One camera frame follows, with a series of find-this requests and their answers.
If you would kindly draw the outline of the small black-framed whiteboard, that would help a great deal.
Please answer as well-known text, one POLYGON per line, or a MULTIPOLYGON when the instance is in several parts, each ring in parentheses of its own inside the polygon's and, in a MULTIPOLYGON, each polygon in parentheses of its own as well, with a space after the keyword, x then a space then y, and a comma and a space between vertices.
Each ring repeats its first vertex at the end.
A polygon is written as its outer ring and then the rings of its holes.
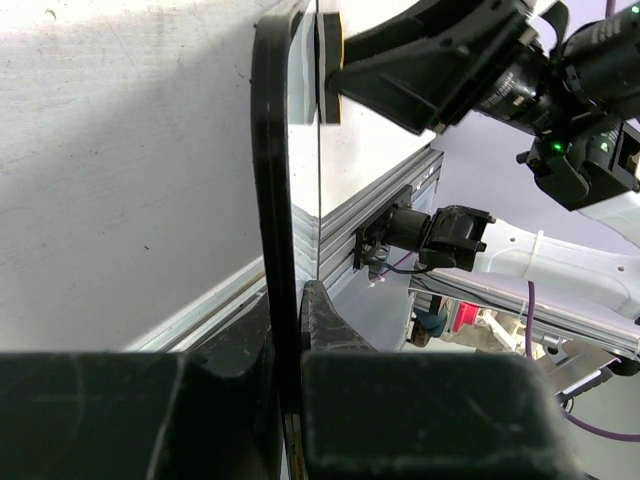
POLYGON ((302 345, 297 306, 288 168, 287 74, 303 13, 283 1, 257 22, 251 65, 250 115, 256 197, 275 349, 287 467, 307 477, 301 429, 302 345))

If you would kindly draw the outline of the yellow black whiteboard eraser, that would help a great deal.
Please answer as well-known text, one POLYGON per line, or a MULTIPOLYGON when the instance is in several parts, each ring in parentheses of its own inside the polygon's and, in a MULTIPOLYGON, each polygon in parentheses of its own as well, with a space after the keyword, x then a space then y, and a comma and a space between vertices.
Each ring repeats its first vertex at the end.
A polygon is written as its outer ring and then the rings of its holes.
POLYGON ((343 66, 344 33, 339 12, 316 15, 317 100, 321 124, 339 125, 342 118, 341 98, 329 90, 330 77, 343 66))

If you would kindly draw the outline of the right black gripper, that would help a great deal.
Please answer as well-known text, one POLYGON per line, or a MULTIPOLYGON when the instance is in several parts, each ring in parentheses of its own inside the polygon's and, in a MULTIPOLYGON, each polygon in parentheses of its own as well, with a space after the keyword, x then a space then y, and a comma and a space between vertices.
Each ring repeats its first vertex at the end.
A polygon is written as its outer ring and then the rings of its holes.
POLYGON ((516 160, 568 210, 638 193, 626 123, 639 115, 639 6, 568 34, 557 2, 542 16, 549 51, 529 13, 522 1, 418 1, 346 39, 328 89, 416 135, 476 111, 533 136, 516 160), (440 46, 414 42, 438 35, 440 46))

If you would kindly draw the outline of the aluminium table frame rail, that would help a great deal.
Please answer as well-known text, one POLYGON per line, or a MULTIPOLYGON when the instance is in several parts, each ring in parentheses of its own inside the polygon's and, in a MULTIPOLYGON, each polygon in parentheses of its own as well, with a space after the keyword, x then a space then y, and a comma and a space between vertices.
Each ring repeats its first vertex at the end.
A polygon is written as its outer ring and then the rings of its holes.
MULTIPOLYGON (((422 149, 363 188, 322 220, 309 216, 298 207, 292 209, 294 237, 301 243, 295 249, 303 264, 299 269, 300 274, 304 278, 310 277, 312 266, 317 265, 319 279, 324 282, 344 318, 378 349, 395 349, 399 346, 402 324, 394 321, 389 326, 391 331, 384 333, 381 326, 365 323, 366 311, 354 313, 357 302, 377 305, 373 291, 382 281, 379 274, 365 273, 353 267, 355 230, 405 184, 413 187, 411 201, 414 207, 430 207, 436 195, 443 163, 443 152, 422 149)), ((548 345, 581 341, 626 358, 638 358, 639 330, 632 326, 631 315, 639 306, 639 297, 632 291, 639 283, 631 276, 639 268, 633 258, 611 256, 598 250, 570 245, 552 240, 542 233, 529 234, 503 221, 487 233, 492 257, 478 261, 478 266, 485 271, 492 271, 508 259, 524 258, 526 268, 523 273, 536 285, 534 341, 548 345), (594 302, 619 313, 619 319, 598 319, 594 314, 582 314, 557 301, 544 299, 542 291, 551 284, 550 269, 559 263, 562 254, 569 261, 561 269, 563 275, 571 274, 574 268, 579 270, 575 275, 578 279, 587 274, 600 275, 601 283, 592 287, 590 294, 594 302)), ((411 308, 426 310, 433 292, 448 293, 454 297, 453 313, 461 312, 462 303, 469 300, 476 300, 484 308, 493 308, 512 316, 523 314, 526 307, 522 295, 511 293, 504 287, 489 286, 460 271, 437 270, 415 280, 394 281, 392 286, 408 293, 407 299, 395 300, 393 310, 397 314, 408 312, 411 308)), ((255 258, 158 326, 129 342, 126 347, 140 351, 187 349, 231 320, 265 291, 263 261, 255 258)))

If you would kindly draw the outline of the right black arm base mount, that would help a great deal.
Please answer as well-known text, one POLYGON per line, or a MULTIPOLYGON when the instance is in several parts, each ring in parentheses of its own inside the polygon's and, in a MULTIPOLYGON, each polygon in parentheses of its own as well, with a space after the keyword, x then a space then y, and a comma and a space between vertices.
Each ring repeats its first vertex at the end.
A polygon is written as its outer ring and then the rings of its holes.
POLYGON ((381 249, 387 235, 388 225, 393 213, 411 205, 413 187, 405 184, 382 205, 366 218, 355 230, 355 247, 353 249, 353 267, 362 269, 368 260, 373 259, 381 249))

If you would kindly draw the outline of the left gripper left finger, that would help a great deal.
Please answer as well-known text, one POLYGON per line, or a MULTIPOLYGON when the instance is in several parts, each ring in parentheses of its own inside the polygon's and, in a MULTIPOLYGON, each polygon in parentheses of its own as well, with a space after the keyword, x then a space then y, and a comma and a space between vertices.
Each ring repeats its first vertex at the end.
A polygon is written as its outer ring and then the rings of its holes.
POLYGON ((1 358, 5 479, 276 479, 269 308, 186 353, 1 358))

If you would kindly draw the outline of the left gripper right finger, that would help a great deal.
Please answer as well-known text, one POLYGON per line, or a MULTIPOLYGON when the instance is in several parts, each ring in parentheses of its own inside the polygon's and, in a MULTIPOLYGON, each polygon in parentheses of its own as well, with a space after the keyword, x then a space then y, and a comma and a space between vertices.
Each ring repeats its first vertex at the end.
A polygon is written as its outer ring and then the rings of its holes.
POLYGON ((375 350, 306 283, 302 440, 312 479, 579 479, 543 372, 507 354, 375 350))

